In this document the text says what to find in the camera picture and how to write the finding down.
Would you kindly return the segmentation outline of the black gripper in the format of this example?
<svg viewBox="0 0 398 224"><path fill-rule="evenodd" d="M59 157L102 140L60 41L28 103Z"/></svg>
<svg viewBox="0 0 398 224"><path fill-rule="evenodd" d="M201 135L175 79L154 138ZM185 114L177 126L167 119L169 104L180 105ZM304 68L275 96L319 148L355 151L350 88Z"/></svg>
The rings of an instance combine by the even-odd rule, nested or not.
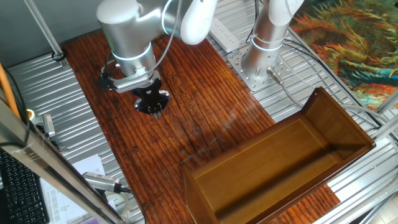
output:
<svg viewBox="0 0 398 224"><path fill-rule="evenodd" d="M170 99L168 91L159 91L161 85L161 80L155 79L153 84L133 90L132 93L139 97L134 102L135 110L145 114L154 114L155 118L160 118Z"/></svg>

